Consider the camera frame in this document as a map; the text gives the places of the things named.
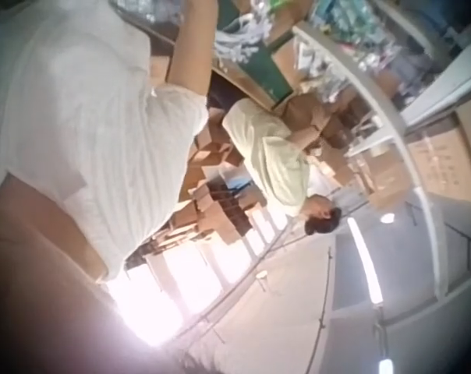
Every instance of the white cable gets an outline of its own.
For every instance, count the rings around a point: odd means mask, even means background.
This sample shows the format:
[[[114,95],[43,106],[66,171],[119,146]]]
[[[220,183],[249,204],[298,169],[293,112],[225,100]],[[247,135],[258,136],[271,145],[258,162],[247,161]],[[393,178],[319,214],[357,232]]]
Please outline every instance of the white cable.
[[[217,30],[214,52],[221,60],[247,62],[258,51],[256,44],[270,36],[272,22],[268,0],[251,0],[252,12],[234,19],[225,29]],[[238,27],[235,32],[229,30]]]

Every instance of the white shirt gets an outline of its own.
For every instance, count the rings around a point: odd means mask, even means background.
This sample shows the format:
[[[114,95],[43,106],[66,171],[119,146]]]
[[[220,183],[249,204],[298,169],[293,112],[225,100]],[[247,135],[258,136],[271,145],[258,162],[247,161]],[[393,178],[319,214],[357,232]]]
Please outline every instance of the white shirt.
[[[71,216],[109,270],[172,214],[206,98],[151,95],[148,37],[107,0],[41,0],[0,25],[0,184]]]
[[[291,131],[284,122],[244,99],[230,109],[223,126],[269,204],[297,216],[307,197],[310,166],[303,152],[285,140]]]

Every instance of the ceiling light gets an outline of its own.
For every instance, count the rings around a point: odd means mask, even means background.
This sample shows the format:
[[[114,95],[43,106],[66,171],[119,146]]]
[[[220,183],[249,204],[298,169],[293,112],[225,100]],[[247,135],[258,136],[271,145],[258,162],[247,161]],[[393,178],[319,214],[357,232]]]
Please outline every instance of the ceiling light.
[[[257,274],[257,279],[265,279],[268,276],[268,272],[266,270],[262,270]]]
[[[367,249],[366,242],[363,239],[362,232],[360,232],[359,225],[355,218],[348,218],[346,220],[350,231],[353,235],[353,240],[357,250],[359,251],[360,260],[362,261],[363,271],[367,278],[367,287],[369,288],[369,297],[373,304],[381,304],[383,302],[383,295],[381,294],[381,287],[377,280],[376,270],[374,269],[373,260],[370,258],[369,250]]]
[[[379,362],[379,374],[393,374],[393,361],[386,358]]]
[[[382,224],[392,224],[395,221],[395,215],[393,213],[386,213],[380,219]]]

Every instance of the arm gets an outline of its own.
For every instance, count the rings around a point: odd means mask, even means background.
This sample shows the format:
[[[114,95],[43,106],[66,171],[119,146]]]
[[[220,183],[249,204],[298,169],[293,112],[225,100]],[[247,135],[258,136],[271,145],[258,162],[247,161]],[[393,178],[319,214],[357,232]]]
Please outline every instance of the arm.
[[[211,77],[218,0],[188,0],[167,82],[206,96]]]
[[[288,142],[293,143],[295,146],[304,150],[320,135],[320,131],[314,126],[307,127],[293,132],[290,136],[285,138]]]

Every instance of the person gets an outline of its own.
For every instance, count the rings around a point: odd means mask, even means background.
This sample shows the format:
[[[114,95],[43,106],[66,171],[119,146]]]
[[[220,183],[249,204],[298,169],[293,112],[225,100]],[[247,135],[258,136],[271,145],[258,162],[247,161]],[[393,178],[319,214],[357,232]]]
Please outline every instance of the person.
[[[186,0],[165,85],[108,0],[0,15],[0,206],[96,281],[172,214],[207,120],[217,0]]]
[[[314,187],[310,173],[315,169],[303,153],[319,138],[320,125],[328,120],[325,113],[314,111],[309,127],[291,132],[279,117],[215,74],[208,102],[226,112],[222,126],[269,204],[292,217],[301,216],[307,235],[327,234],[339,226],[342,210],[326,197],[332,188],[325,177],[319,181],[321,193],[309,193]]]
[[[107,0],[0,14],[0,372],[216,372],[151,350],[96,283],[169,218],[206,122],[218,2],[184,5],[154,92]]]
[[[0,373],[17,372],[222,374],[148,347],[76,263],[0,206]]]

